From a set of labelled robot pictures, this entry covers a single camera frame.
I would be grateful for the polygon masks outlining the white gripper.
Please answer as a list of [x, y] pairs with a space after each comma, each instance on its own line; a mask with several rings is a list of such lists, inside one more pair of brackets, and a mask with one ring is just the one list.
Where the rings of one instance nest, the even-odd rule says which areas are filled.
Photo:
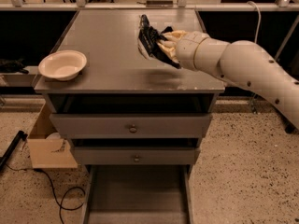
[[172, 62], [179, 62], [184, 69], [221, 77], [220, 59], [229, 43], [199, 31], [176, 30], [164, 33], [164, 40], [158, 46]]

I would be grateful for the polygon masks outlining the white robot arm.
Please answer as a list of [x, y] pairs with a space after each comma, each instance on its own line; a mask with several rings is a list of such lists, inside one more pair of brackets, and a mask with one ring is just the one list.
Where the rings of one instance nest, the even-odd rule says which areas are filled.
[[198, 31], [175, 31], [164, 37], [159, 48], [181, 67], [262, 96], [299, 128], [299, 83], [258, 44], [228, 43]]

